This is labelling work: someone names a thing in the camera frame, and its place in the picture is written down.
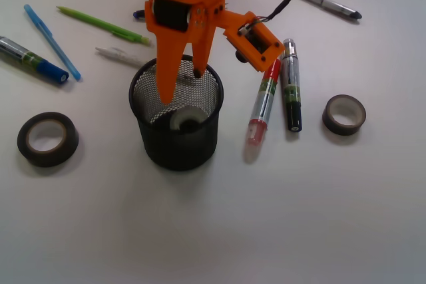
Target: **mesh pen holder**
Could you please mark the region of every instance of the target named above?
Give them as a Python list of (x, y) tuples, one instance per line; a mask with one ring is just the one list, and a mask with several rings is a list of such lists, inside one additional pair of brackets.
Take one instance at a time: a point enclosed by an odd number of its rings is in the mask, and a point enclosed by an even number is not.
[(169, 170), (185, 171), (201, 166), (212, 157), (218, 140), (224, 89), (210, 66), (197, 79), (192, 57), (184, 55), (173, 101), (163, 104), (156, 87), (154, 59), (134, 77), (129, 99), (146, 153), (153, 162)]

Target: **black electrical tape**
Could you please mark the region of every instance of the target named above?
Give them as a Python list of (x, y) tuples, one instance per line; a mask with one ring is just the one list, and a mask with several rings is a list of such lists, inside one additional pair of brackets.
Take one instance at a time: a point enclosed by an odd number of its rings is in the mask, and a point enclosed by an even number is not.
[[(348, 112), (355, 117), (354, 125), (341, 124), (333, 117), (334, 110)], [(325, 107), (322, 120), (331, 132), (340, 136), (351, 136), (359, 131), (367, 119), (367, 113), (360, 101), (352, 96), (341, 94), (330, 99)]]
[[(29, 144), (29, 134), (32, 129), (42, 122), (53, 121), (62, 126), (63, 140), (48, 151), (37, 151)], [(75, 130), (73, 122), (65, 115), (57, 112), (46, 112), (29, 119), (19, 131), (18, 149), (31, 164), (44, 168), (57, 166), (67, 161), (79, 145), (79, 133)]]

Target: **green pencil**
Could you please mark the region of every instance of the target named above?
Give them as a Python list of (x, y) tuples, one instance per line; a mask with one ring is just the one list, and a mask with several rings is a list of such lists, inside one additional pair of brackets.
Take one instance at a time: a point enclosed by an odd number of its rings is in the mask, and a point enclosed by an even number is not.
[(82, 20), (86, 23), (90, 23), (92, 25), (95, 25), (99, 28), (105, 29), (110, 31), (114, 36), (124, 38), (126, 40), (132, 41), (134, 43), (142, 43), (143, 45), (150, 46), (151, 40), (142, 37), (141, 35), (138, 35), (137, 33), (133, 33), (132, 31), (120, 28), (116, 25), (113, 25), (111, 23), (107, 23), (106, 21), (102, 21), (100, 19), (94, 18), (92, 16), (86, 15), (85, 13), (81, 13), (80, 11), (69, 9), (66, 7), (57, 7), (62, 13), (72, 17), (76, 18), (78, 20)]

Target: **black marker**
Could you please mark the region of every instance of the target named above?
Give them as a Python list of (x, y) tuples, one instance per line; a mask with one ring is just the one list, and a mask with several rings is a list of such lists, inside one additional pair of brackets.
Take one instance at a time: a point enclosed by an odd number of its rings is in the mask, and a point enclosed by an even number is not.
[(284, 42), (282, 55), (281, 86), (286, 98), (288, 130), (302, 131), (302, 104), (300, 99), (299, 58), (296, 44), (292, 39)]

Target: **pen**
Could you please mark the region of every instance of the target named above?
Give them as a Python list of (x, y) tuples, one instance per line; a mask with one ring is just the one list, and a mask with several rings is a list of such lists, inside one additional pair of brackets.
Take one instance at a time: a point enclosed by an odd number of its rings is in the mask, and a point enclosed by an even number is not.
[(260, 153), (264, 142), (268, 122), (274, 103), (274, 95), (280, 76), (281, 61), (277, 59), (265, 72), (256, 103), (253, 107), (252, 118), (248, 124), (246, 149), (244, 156), (247, 162), (253, 162)]
[(120, 28), (116, 25), (113, 25), (111, 23), (107, 23), (106, 21), (94, 18), (92, 16), (86, 15), (85, 13), (81, 13), (80, 11), (69, 9), (66, 7), (57, 7), (62, 13), (84, 21), (86, 23), (90, 23), (94, 26), (97, 26), (99, 28), (105, 29), (110, 31), (114, 36), (124, 38), (128, 41), (132, 41), (134, 43), (142, 43), (143, 45), (151, 46), (151, 40), (149, 40), (146, 37), (142, 37), (141, 35), (138, 35), (137, 33), (133, 33), (132, 31)]
[(0, 36), (0, 53), (18, 61), (21, 65), (29, 67), (43, 76), (62, 84), (67, 81), (69, 74), (67, 71), (52, 65), (46, 59), (37, 56), (30, 50), (14, 43), (11, 39)]
[(299, 58), (296, 44), (286, 39), (282, 56), (281, 86), (286, 99), (288, 130), (302, 131), (302, 104), (300, 99)]
[(34, 10), (31, 8), (30, 5), (24, 6), (25, 11), (27, 12), (28, 16), (31, 18), (32, 22), (36, 26), (38, 30), (43, 34), (43, 36), (46, 38), (47, 42), (50, 44), (50, 46), (53, 48), (53, 50), (56, 52), (56, 54), (59, 56), (59, 58), (62, 60), (62, 62), (67, 66), (69, 72), (73, 75), (75, 80), (81, 79), (81, 74), (77, 71), (77, 69), (74, 67), (73, 63), (68, 59), (66, 54), (62, 51), (60, 46), (57, 44), (57, 42), (54, 40), (53, 35), (49, 28), (47, 28), (46, 24), (37, 16), (37, 14), (34, 12)]
[(124, 61), (130, 65), (134, 65), (136, 67), (142, 67), (145, 65), (145, 62), (142, 60), (139, 60), (136, 56), (130, 56), (129, 54), (125, 53), (123, 50), (120, 50), (118, 48), (95, 48), (100, 55), (112, 58), (118, 61)]
[(349, 17), (355, 20), (362, 18), (362, 15), (358, 11), (350, 9), (332, 0), (308, 0), (308, 1), (315, 3), (316, 5), (319, 5), (320, 7), (323, 7), (330, 11), (334, 11), (335, 13), (340, 13), (346, 17)]

